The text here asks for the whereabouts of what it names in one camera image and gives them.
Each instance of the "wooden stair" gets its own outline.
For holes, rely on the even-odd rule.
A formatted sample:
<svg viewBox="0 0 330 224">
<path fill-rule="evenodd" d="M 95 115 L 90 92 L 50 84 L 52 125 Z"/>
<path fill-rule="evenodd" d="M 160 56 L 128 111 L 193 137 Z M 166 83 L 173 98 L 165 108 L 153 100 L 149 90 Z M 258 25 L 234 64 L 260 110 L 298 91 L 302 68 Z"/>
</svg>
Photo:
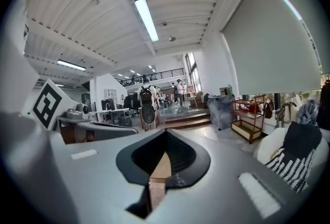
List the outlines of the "wooden stair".
<svg viewBox="0 0 330 224">
<path fill-rule="evenodd" d="M 200 113 L 189 116 L 181 116 L 176 118 L 167 118 L 165 129 L 186 129 L 202 125 L 211 124 L 209 113 Z"/>
</svg>

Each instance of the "plastic-covered bin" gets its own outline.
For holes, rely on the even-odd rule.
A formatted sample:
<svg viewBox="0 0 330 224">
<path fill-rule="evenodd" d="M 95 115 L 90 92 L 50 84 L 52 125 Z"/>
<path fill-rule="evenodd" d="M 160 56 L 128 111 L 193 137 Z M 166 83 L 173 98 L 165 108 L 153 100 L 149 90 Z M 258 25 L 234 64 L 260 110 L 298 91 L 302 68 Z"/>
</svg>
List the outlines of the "plastic-covered bin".
<svg viewBox="0 0 330 224">
<path fill-rule="evenodd" d="M 210 109 L 211 122 L 219 130 L 230 128 L 232 123 L 231 95 L 209 96 L 207 105 Z"/>
</svg>

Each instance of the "white armchair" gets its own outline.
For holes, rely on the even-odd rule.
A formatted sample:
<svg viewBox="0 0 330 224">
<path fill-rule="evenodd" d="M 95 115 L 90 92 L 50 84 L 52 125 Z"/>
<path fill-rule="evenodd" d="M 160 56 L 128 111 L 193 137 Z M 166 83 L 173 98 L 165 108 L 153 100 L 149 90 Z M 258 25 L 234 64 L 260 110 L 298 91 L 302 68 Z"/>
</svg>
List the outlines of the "white armchair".
<svg viewBox="0 0 330 224">
<path fill-rule="evenodd" d="M 260 163 L 266 164 L 271 159 L 272 155 L 282 146 L 287 131 L 288 128 L 277 128 L 271 134 L 263 138 L 253 154 L 254 158 Z M 328 143 L 322 137 L 310 164 L 311 171 L 306 178 L 308 185 L 314 185 L 321 177 L 326 167 L 328 154 Z"/>
</svg>

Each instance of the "striped cloth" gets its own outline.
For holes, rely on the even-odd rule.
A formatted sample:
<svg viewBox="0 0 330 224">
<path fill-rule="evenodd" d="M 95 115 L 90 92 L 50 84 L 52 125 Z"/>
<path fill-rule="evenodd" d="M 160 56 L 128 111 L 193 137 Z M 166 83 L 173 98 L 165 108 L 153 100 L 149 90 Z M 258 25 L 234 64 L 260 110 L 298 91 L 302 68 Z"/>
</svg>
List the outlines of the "striped cloth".
<svg viewBox="0 0 330 224">
<path fill-rule="evenodd" d="M 300 193 L 308 186 L 306 177 L 321 137 L 319 128 L 292 122 L 283 146 L 266 166 Z"/>
</svg>

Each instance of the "roller blind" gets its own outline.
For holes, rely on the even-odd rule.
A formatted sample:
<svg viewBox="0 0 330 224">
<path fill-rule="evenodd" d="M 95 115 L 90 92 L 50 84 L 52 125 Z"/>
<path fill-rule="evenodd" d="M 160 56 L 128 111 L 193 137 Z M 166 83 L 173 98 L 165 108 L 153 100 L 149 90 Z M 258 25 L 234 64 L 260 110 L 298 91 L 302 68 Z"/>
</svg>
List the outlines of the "roller blind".
<svg viewBox="0 0 330 224">
<path fill-rule="evenodd" d="M 330 21 L 319 0 L 290 0 L 306 24 L 324 74 L 330 73 Z"/>
<path fill-rule="evenodd" d="M 243 0 L 223 33 L 241 95 L 320 88 L 311 42 L 283 0 Z"/>
</svg>

